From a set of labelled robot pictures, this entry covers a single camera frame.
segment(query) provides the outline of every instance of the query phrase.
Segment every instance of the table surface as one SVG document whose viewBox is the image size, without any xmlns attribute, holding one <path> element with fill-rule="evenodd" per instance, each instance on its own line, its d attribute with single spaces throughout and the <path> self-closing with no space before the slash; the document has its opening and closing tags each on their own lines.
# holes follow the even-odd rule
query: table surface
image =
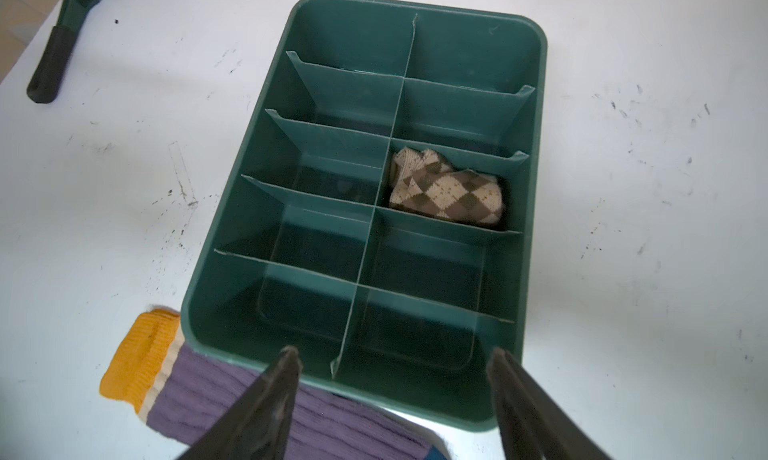
<svg viewBox="0 0 768 460">
<path fill-rule="evenodd" d="M 3 81 L 0 457 L 184 449 L 98 384 L 180 307 L 297 1 L 103 0 L 55 102 L 24 94 L 53 16 Z M 617 460 L 764 458 L 768 0 L 407 1 L 548 36 L 525 368 Z"/>
</svg>

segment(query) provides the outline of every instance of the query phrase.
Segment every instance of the compartment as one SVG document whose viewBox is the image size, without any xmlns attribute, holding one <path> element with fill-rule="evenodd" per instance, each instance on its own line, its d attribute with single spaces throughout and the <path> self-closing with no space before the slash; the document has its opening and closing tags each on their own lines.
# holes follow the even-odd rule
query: compartment
<svg viewBox="0 0 768 460">
<path fill-rule="evenodd" d="M 303 62 L 293 51 L 286 52 L 286 56 L 302 82 L 301 85 L 293 83 L 293 89 L 306 89 L 311 102 L 302 103 L 302 111 L 297 117 L 286 116 L 282 109 L 270 104 L 266 104 L 267 108 L 275 108 L 292 119 L 389 136 L 402 86 L 400 76 L 339 70 Z"/>
<path fill-rule="evenodd" d="M 547 41 L 528 18 L 420 10 L 415 25 L 411 78 L 508 93 L 543 86 Z"/>
<path fill-rule="evenodd" d="M 285 119 L 268 109 L 244 170 L 255 179 L 331 198 L 373 204 L 388 138 Z"/>
<path fill-rule="evenodd" d="M 321 65 L 403 76 L 415 14 L 370 0 L 302 0 L 285 49 Z"/>
<path fill-rule="evenodd" d="M 384 166 L 384 178 L 388 179 L 391 175 L 394 175 L 394 172 L 391 171 L 392 156 L 405 147 L 415 149 L 419 152 L 424 151 L 425 149 L 433 149 L 437 151 L 437 153 L 442 154 L 453 165 L 453 168 L 456 171 L 471 169 L 477 173 L 485 173 L 496 177 L 498 185 L 502 190 L 502 200 L 504 201 L 504 214 L 502 215 L 502 219 L 495 227 L 486 228 L 475 225 L 472 226 L 472 228 L 482 230 L 492 228 L 494 230 L 508 232 L 523 231 L 528 199 L 526 188 L 528 186 L 528 174 L 530 172 L 530 168 L 526 167 L 528 164 L 527 154 L 516 152 L 510 158 L 498 158 L 481 153 L 444 147 L 442 145 L 432 145 L 429 143 L 393 138 L 389 145 L 389 158 Z M 389 181 L 382 183 L 382 186 L 379 189 L 376 205 L 389 207 L 389 197 L 391 195 L 392 186 L 390 186 Z M 441 223 L 449 223 L 445 220 L 440 221 Z M 436 226 L 436 228 L 447 228 L 447 226 Z"/>
<path fill-rule="evenodd" d="M 520 295 L 515 291 L 522 264 L 520 237 L 378 209 L 360 283 L 471 311 L 509 314 L 499 304 L 516 305 Z M 510 256 L 502 258 L 497 250 Z M 486 282 L 503 286 L 491 288 Z"/>
<path fill-rule="evenodd" d="M 192 346 L 229 362 L 263 369 L 286 345 L 298 347 L 303 376 L 330 380 L 354 285 L 293 269 L 210 253 L 184 308 Z"/>
<path fill-rule="evenodd" d="M 515 94 L 488 92 L 406 79 L 392 135 L 511 157 L 515 116 L 533 91 L 524 86 Z"/>
<path fill-rule="evenodd" d="M 298 193 L 245 177 L 236 182 L 214 243 L 224 253 L 354 282 L 371 215 L 370 206 Z"/>
<path fill-rule="evenodd" d="M 360 287 L 335 380 L 394 408 L 477 429 L 492 419 L 490 351 L 516 335 L 511 321 Z"/>
</svg>

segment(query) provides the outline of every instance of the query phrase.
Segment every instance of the ribbed purple fabric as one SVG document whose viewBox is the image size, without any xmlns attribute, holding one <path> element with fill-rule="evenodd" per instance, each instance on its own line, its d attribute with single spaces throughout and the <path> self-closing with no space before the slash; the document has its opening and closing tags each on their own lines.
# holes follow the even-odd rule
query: ribbed purple fabric
<svg viewBox="0 0 768 460">
<path fill-rule="evenodd" d="M 164 436 L 192 445 L 254 382 L 258 374 L 179 350 L 165 387 L 147 416 Z M 300 386 L 286 460 L 423 460 L 431 443 L 374 408 Z"/>
</svg>

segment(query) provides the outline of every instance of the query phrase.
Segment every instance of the folded sock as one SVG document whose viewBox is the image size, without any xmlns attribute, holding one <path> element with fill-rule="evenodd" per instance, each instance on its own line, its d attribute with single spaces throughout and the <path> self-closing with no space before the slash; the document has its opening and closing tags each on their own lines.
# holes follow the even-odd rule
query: folded sock
<svg viewBox="0 0 768 460">
<path fill-rule="evenodd" d="M 496 177 L 471 169 L 454 171 L 432 149 L 401 149 L 390 167 L 389 207 L 470 225 L 494 226 L 504 202 Z"/>
<path fill-rule="evenodd" d="M 160 434 L 194 444 L 258 372 L 203 356 L 184 343 L 177 314 L 142 313 L 120 343 L 99 391 L 133 405 Z M 300 386 L 286 460 L 445 460 L 428 440 L 376 408 Z"/>
</svg>

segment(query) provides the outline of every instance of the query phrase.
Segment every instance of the beige floor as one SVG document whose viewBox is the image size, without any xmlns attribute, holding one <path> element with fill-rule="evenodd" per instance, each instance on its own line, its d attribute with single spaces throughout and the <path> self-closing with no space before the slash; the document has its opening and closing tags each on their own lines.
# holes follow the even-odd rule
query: beige floor
<svg viewBox="0 0 768 460">
<path fill-rule="evenodd" d="M 0 0 L 0 81 L 59 0 Z"/>
</svg>

